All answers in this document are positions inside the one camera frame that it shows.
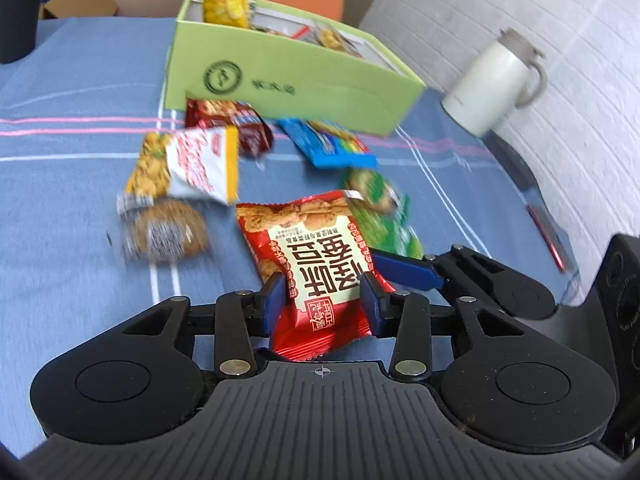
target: white brick wall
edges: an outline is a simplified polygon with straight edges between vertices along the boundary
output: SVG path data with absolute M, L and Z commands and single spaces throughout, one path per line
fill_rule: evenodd
M 362 28 L 446 91 L 513 27 L 546 53 L 546 95 L 498 132 L 570 234 L 585 284 L 610 236 L 640 234 L 640 0 L 375 0 Z

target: green cardboard box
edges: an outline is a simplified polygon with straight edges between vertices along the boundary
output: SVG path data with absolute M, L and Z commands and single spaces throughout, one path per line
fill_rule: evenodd
M 244 101 L 268 118 L 335 121 L 353 130 L 391 133 L 425 84 L 370 34 L 316 14 L 257 1 L 256 24 L 293 33 L 329 23 L 364 59 L 255 30 L 202 22 L 202 0 L 184 0 L 167 66 L 164 107 L 185 96 Z

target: dark red snack bag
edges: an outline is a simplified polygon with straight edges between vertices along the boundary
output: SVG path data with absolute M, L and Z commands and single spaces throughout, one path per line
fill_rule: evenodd
M 373 267 L 344 192 L 288 204 L 238 204 L 236 216 L 263 281 L 280 270 L 289 301 L 271 336 L 271 349 L 305 361 L 369 335 L 358 276 Z
M 247 103 L 187 99 L 184 127 L 236 126 L 240 134 L 240 153 L 258 157 L 273 146 L 273 133 L 260 115 Z

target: gray ribbed surface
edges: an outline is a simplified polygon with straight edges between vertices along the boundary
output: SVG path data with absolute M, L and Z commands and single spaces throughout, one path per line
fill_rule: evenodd
M 225 381 L 201 412 L 163 436 L 91 446 L 55 436 L 24 461 L 47 480 L 599 479 L 617 462 L 593 446 L 529 456 L 457 430 L 423 386 L 374 363 L 270 363 Z

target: black cup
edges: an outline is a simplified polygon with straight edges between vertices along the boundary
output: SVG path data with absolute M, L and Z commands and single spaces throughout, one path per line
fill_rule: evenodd
M 0 63 L 12 63 L 36 47 L 40 0 L 0 0 Z

